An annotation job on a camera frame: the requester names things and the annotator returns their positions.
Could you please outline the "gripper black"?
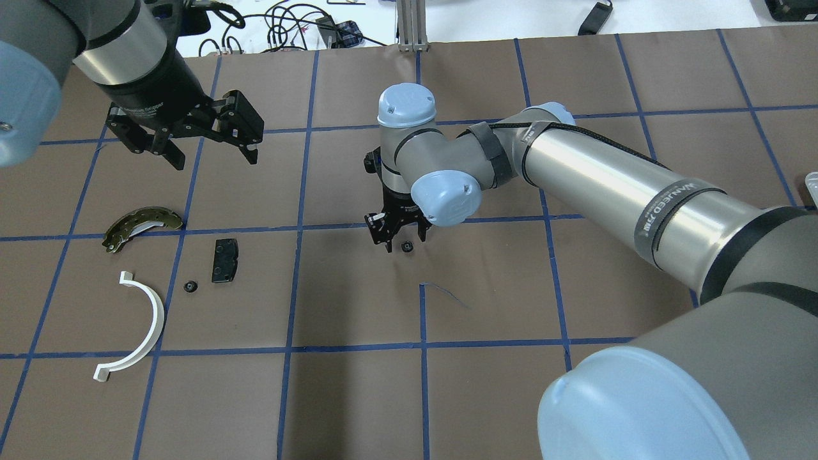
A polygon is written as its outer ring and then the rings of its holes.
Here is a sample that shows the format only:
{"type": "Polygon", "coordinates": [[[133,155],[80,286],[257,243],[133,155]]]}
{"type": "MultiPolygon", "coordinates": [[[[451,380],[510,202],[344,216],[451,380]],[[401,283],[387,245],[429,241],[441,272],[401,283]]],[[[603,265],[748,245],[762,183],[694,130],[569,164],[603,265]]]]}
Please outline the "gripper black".
{"type": "Polygon", "coordinates": [[[392,240],[402,227],[410,224],[417,224],[418,239],[425,242],[432,224],[413,201],[403,177],[383,163],[379,148],[366,153],[364,168],[368,174],[376,174],[382,185],[382,210],[364,217],[374,244],[384,244],[387,253],[391,254],[392,240]]]}
{"type": "Polygon", "coordinates": [[[210,29],[208,12],[243,27],[232,6],[217,1],[137,1],[96,48],[96,84],[111,99],[106,126],[129,151],[148,151],[184,170],[186,155],[173,141],[205,137],[236,146],[258,163],[264,121],[237,89],[208,96],[176,50],[181,36],[210,29]]]}

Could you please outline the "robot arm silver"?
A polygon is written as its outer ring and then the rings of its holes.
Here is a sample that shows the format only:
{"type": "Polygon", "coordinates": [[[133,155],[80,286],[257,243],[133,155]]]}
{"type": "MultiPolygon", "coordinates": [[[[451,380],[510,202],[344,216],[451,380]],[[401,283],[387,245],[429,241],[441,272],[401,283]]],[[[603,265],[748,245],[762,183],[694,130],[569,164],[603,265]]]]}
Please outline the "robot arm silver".
{"type": "Polygon", "coordinates": [[[3,167],[32,157],[61,107],[70,68],[111,99],[105,124],[129,149],[186,164],[175,139],[228,143],[258,161],[264,122],[241,91],[215,99],[176,50],[210,28],[208,12],[245,27],[220,1],[3,1],[3,167]]]}
{"type": "Polygon", "coordinates": [[[400,82],[378,101],[365,167],[385,206],[376,243],[407,222],[423,238],[513,178],[568,204],[669,274],[699,306],[588,356],[541,396],[544,459],[815,459],[816,215],[761,209],[578,127],[556,102],[454,140],[435,97],[400,82]]]}

